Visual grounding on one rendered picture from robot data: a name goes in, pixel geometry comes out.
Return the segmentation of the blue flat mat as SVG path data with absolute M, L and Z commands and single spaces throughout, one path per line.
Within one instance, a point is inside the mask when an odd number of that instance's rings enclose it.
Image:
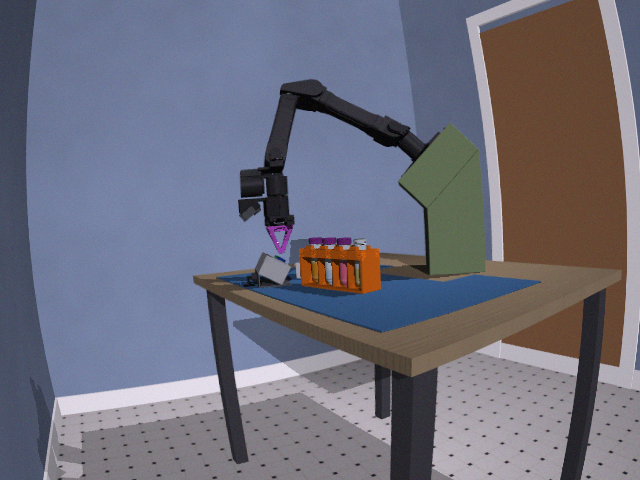
M 290 286 L 259 288 L 251 273 L 216 277 L 265 296 L 378 332 L 386 332 L 461 310 L 541 283 L 536 280 L 470 275 L 434 281 L 380 274 L 381 289 L 365 294 L 301 286 L 296 267 Z

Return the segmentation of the white control panel with green and blue buttons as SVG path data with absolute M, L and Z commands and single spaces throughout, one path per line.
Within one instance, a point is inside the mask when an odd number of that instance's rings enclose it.
M 262 252 L 255 267 L 256 273 L 251 273 L 252 276 L 247 276 L 247 284 L 243 286 L 255 286 L 254 284 L 250 285 L 250 279 L 252 279 L 252 281 L 256 281 L 259 288 L 292 285 L 292 283 L 286 279 L 291 266 L 286 264 L 285 261 L 286 260 L 277 255 L 272 257 Z M 259 274 L 271 280 L 260 280 Z

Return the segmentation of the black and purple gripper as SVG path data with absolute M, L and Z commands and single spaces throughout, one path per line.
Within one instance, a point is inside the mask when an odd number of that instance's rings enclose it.
M 269 231 L 268 233 L 278 253 L 280 254 L 285 252 L 285 249 L 286 249 L 289 237 L 291 235 L 293 225 L 295 225 L 295 222 L 294 222 L 294 215 L 289 215 L 288 195 L 283 195 L 283 198 L 281 198 L 281 195 L 277 195 L 277 196 L 279 196 L 279 201 L 280 201 L 280 216 L 265 217 L 265 226 L 267 226 L 266 229 L 268 229 L 267 231 Z M 285 216 L 282 216 L 282 215 L 285 215 Z M 281 223 L 281 224 L 274 224 L 274 222 Z M 274 234 L 274 232 L 276 231 L 285 231 L 284 240 L 281 248 Z

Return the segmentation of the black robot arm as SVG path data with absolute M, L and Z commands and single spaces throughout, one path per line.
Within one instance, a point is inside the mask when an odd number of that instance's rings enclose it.
M 386 115 L 382 117 L 368 112 L 326 89 L 327 87 L 315 79 L 281 85 L 275 121 L 265 151 L 264 167 L 240 171 L 241 198 L 263 196 L 265 194 L 264 179 L 266 179 L 267 195 L 274 197 L 238 200 L 239 216 L 244 222 L 261 211 L 258 201 L 264 201 L 264 217 L 280 216 L 280 201 L 276 194 L 280 194 L 281 198 L 288 194 L 287 176 L 283 175 L 282 170 L 296 109 L 331 115 L 362 130 L 372 137 L 373 141 L 385 147 L 398 146 L 413 161 L 408 169 L 440 134 L 438 131 L 427 144 L 424 144 L 409 131 L 411 129 L 409 126 Z

